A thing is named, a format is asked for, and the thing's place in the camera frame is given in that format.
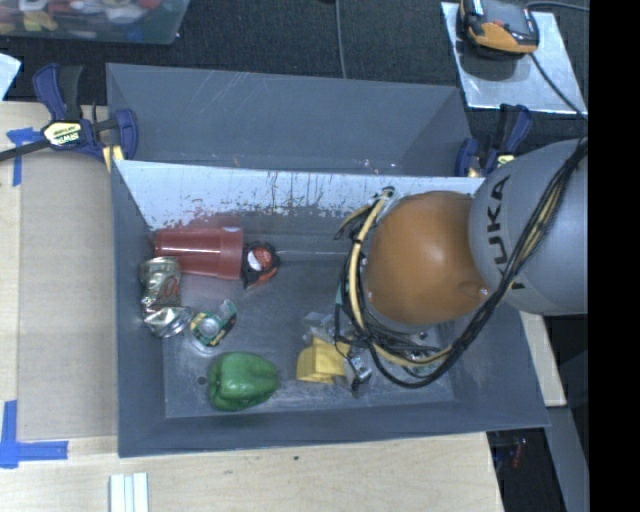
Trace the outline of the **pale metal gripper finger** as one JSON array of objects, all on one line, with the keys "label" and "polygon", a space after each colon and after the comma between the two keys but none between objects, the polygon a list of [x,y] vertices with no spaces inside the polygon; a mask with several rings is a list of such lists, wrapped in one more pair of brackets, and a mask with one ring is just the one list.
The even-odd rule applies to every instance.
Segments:
[{"label": "pale metal gripper finger", "polygon": [[347,357],[349,370],[348,380],[351,386],[367,385],[372,377],[372,369],[367,357],[363,353],[350,351]]},{"label": "pale metal gripper finger", "polygon": [[335,338],[335,318],[331,313],[310,312],[303,319],[304,327],[303,340],[311,343],[315,338],[334,345]]}]

